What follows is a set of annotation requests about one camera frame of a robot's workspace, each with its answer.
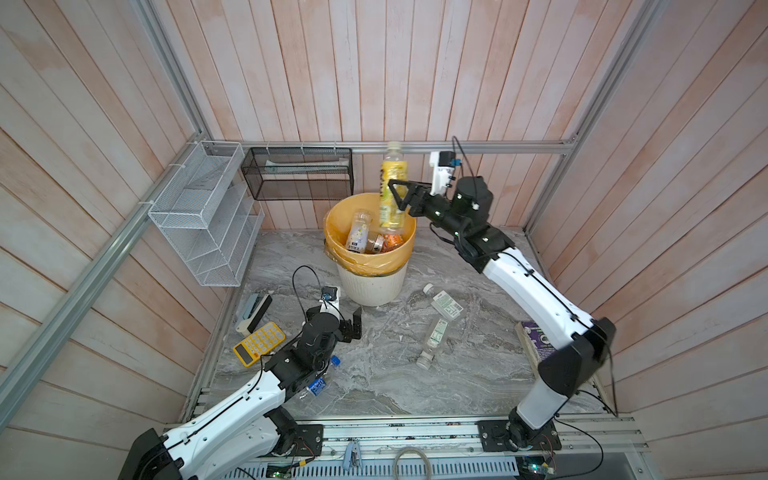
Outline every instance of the trash can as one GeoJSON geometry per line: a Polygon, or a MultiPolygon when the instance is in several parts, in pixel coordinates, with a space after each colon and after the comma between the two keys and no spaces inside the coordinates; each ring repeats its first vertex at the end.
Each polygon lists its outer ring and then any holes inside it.
{"type": "Polygon", "coordinates": [[[350,252],[345,248],[352,217],[358,210],[367,210],[379,218],[379,195],[358,194],[337,203],[324,225],[326,252],[336,261],[342,287],[349,298],[360,305],[380,306],[395,299],[406,279],[408,259],[413,251],[416,220],[406,216],[402,233],[405,243],[391,252],[368,255],[350,252]]]}

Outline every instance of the black mesh basket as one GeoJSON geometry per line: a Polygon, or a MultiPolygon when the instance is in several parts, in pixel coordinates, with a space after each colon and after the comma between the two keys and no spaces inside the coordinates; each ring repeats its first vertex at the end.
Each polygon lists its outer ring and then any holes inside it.
{"type": "Polygon", "coordinates": [[[241,167],[256,200],[342,200],[352,195],[352,150],[252,147],[241,167]]]}

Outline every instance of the yellow calculator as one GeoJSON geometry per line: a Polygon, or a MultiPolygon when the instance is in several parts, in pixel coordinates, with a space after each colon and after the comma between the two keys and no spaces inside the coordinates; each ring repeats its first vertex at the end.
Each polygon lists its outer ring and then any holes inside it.
{"type": "Polygon", "coordinates": [[[286,334],[277,328],[275,322],[269,322],[235,345],[232,350],[243,365],[251,366],[256,363],[259,357],[271,352],[285,339],[286,334]]]}

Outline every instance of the gray marble surface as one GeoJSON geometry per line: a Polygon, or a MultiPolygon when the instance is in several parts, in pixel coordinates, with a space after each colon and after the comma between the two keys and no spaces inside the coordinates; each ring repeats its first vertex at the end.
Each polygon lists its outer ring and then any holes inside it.
{"type": "MultiPolygon", "coordinates": [[[[525,236],[506,232],[534,263],[525,236]]],[[[323,285],[340,286],[336,264],[323,252],[318,230],[271,231],[259,235],[253,262],[244,280],[241,305],[253,291],[269,292],[273,303],[265,322],[274,321],[293,338],[300,331],[302,310],[291,287],[299,266],[312,266],[323,285]]],[[[296,288],[304,308],[319,298],[314,275],[302,269],[296,288]]],[[[341,310],[351,316],[358,307],[342,291],[341,310]]],[[[534,382],[530,363],[514,331],[530,319],[500,287],[476,273],[448,244],[427,229],[418,229],[406,281],[399,296],[385,306],[363,307],[362,339],[340,343],[341,366],[329,377],[321,395],[295,396],[286,408],[297,419],[320,415],[506,415],[534,382]],[[445,348],[425,371],[415,361],[429,324],[439,314],[422,292],[427,283],[445,289],[466,308],[449,331],[445,348]]],[[[240,388],[258,373],[246,369],[232,348],[242,336],[232,319],[220,353],[207,406],[240,388]]],[[[579,396],[563,412],[601,412],[597,400],[579,396]]]]}

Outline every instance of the purple book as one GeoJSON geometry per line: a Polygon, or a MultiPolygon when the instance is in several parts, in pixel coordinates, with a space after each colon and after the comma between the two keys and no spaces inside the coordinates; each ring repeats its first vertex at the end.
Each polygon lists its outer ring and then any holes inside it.
{"type": "Polygon", "coordinates": [[[515,332],[518,334],[526,356],[528,356],[528,361],[531,362],[534,374],[538,376],[536,367],[540,361],[554,352],[554,347],[549,343],[549,339],[536,322],[520,322],[515,325],[515,332]]]}

